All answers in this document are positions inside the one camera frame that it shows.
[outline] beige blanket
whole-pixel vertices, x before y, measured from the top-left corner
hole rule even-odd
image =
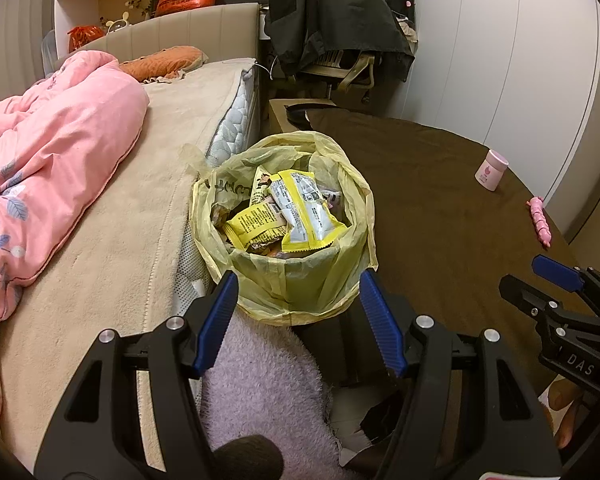
[[[205,65],[173,84],[145,86],[142,133],[69,241],[0,326],[0,425],[32,469],[64,388],[98,333],[147,332],[169,315],[195,171],[184,144],[206,152],[251,59]],[[147,459],[161,463],[148,381],[139,380]]]

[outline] metal bolt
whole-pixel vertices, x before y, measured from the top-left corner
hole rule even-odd
[[[484,338],[487,341],[491,341],[492,343],[497,343],[498,341],[500,341],[500,334],[497,330],[494,330],[493,328],[488,328],[484,331]]]
[[[167,320],[167,328],[169,330],[177,330],[184,326],[184,319],[180,316],[173,316]]]
[[[103,330],[102,332],[100,332],[98,339],[100,340],[101,343],[111,343],[115,337],[116,337],[116,333],[113,332],[112,329],[107,328],[106,330]]]
[[[429,316],[418,316],[416,318],[416,325],[420,328],[431,328],[433,324],[433,319]]]

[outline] yellow plastic bag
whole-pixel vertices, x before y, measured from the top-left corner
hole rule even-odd
[[[319,186],[342,192],[344,231],[329,247],[282,260],[228,248],[211,222],[219,204],[233,210],[249,200],[256,169],[311,171]],[[296,132],[266,137],[232,156],[192,188],[193,238],[217,283],[226,270],[238,276],[238,306],[256,320],[302,325],[337,316],[358,294],[360,274],[378,268],[374,198],[360,172],[331,137]]]

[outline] dark jacket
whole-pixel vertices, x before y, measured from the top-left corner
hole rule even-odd
[[[354,49],[390,53],[385,58],[405,80],[412,59],[384,0],[269,0],[265,32],[286,75],[327,51]]]

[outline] orange pillow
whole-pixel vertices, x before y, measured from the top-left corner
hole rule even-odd
[[[200,49],[194,46],[172,46],[150,56],[120,63],[120,70],[143,82],[155,77],[174,78],[178,71],[190,72],[208,60]]]

